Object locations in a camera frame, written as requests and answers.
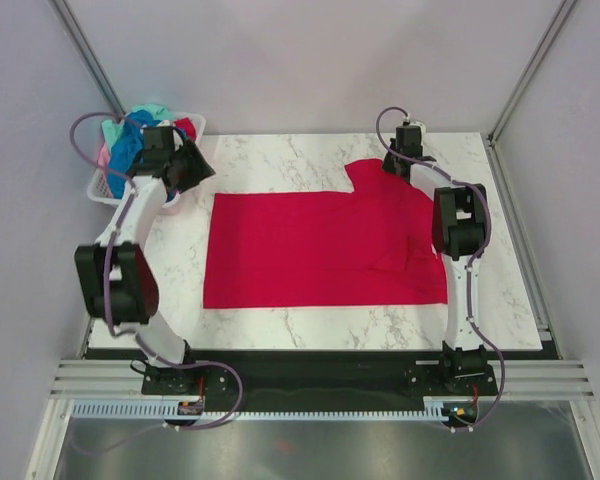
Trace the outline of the white plastic laundry basket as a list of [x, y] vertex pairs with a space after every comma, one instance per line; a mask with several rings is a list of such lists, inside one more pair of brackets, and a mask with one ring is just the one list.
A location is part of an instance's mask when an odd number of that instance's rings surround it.
[[[189, 113], [175, 110], [172, 110], [171, 112], [176, 116], [176, 119], [179, 119], [181, 117], [189, 117], [192, 120], [197, 129], [197, 140], [195, 143], [199, 145], [205, 131], [206, 118], [203, 115], [197, 113]], [[120, 200], [117, 197], [114, 197], [110, 191], [107, 176], [101, 174], [98, 171], [98, 169], [95, 170], [92, 179], [88, 184], [86, 194], [91, 201], [96, 203], [102, 203], [112, 207], [117, 207], [120, 203]], [[180, 209], [180, 198], [180, 193], [176, 193], [174, 197], [172, 197], [169, 201], [167, 201], [164, 204], [162, 214], [176, 214]]]

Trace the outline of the red t shirt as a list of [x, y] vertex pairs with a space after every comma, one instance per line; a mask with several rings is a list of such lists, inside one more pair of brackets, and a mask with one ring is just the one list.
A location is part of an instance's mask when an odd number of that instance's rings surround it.
[[204, 307], [446, 303], [432, 201], [378, 159], [345, 171], [350, 192], [216, 194]]
[[197, 129], [189, 117], [181, 117], [174, 121], [174, 126], [184, 135], [185, 138], [192, 142], [197, 140]]

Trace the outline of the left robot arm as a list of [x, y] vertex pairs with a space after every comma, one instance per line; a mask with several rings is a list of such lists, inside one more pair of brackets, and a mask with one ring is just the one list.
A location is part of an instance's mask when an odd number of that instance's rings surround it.
[[172, 124], [141, 129], [143, 146], [122, 174], [124, 193], [109, 224], [74, 254], [87, 313], [102, 320], [113, 339], [135, 341], [149, 363], [166, 368], [165, 382], [188, 393], [199, 369], [185, 360], [187, 342], [159, 311], [157, 281], [145, 257], [151, 227], [171, 196], [215, 174], [195, 142]]

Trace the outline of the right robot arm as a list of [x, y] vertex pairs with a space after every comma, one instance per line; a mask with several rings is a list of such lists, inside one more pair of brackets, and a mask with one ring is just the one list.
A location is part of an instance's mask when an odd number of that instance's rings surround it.
[[487, 373], [485, 342], [477, 333], [481, 257], [491, 234], [486, 190], [454, 179], [423, 154], [424, 126], [405, 120], [386, 146], [383, 169], [433, 201], [431, 240], [447, 282], [447, 326], [438, 381], [457, 394]]

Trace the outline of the blue t shirt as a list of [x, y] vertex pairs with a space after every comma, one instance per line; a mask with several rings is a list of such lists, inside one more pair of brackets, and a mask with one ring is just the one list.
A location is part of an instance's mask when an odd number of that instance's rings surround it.
[[[110, 149], [111, 159], [109, 169], [126, 173], [131, 167], [136, 155], [144, 147], [141, 127], [138, 126], [131, 134], [121, 137], [112, 149]], [[181, 144], [182, 133], [175, 135], [176, 140]]]

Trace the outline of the teal t shirt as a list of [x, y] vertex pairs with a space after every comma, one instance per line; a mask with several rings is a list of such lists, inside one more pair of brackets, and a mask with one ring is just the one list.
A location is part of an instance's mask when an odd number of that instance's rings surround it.
[[127, 114], [127, 120], [106, 119], [101, 122], [101, 129], [105, 143], [112, 149], [117, 141], [131, 134], [138, 126], [157, 125], [161, 121], [175, 121], [176, 116], [162, 105], [145, 103], [134, 106]]

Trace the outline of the pink t shirt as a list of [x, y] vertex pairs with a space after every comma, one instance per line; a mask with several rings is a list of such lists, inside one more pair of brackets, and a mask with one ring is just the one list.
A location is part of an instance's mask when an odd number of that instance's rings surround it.
[[106, 143], [103, 143], [98, 151], [96, 165], [98, 171], [104, 176], [107, 175], [108, 166], [111, 159], [111, 153]]

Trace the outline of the left aluminium frame post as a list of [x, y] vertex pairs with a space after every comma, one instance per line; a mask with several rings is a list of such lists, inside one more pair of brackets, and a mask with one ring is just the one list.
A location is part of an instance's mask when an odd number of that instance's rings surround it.
[[70, 3], [67, 0], [49, 0], [48, 3], [60, 21], [65, 33], [70, 38], [109, 109], [116, 114], [124, 114], [125, 110], [122, 102], [81, 27], [77, 15], [71, 8]]

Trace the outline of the aluminium frame post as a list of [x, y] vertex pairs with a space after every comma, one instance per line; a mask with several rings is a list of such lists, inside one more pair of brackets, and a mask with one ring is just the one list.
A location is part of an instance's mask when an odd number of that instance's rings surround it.
[[81, 27], [77, 15], [71, 8], [70, 3], [67, 0], [49, 0], [48, 3], [60, 21], [65, 33], [70, 38], [109, 109], [116, 114], [124, 114], [125, 110], [122, 102]]
[[539, 73], [553, 47], [557, 44], [565, 25], [578, 5], [578, 0], [561, 0], [559, 2], [493, 127], [486, 135], [487, 144], [490, 148], [495, 147], [504, 133], [523, 96]]

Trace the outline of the right aluminium frame post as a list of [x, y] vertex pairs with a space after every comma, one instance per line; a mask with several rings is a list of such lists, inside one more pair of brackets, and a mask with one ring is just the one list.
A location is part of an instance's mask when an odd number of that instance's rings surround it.
[[487, 144], [490, 148], [495, 147], [504, 133], [523, 96], [539, 73], [553, 47], [557, 44], [565, 25], [578, 5], [578, 0], [561, 0], [559, 2], [493, 127], [486, 135]]

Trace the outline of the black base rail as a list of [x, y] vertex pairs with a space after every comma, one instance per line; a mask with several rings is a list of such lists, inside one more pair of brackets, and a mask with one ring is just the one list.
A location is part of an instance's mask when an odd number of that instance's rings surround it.
[[440, 353], [380, 351], [196, 350], [198, 368], [149, 367], [142, 392], [167, 397], [200, 395], [226, 411], [233, 406], [365, 409], [419, 407], [426, 397], [486, 399], [496, 376], [447, 383]]

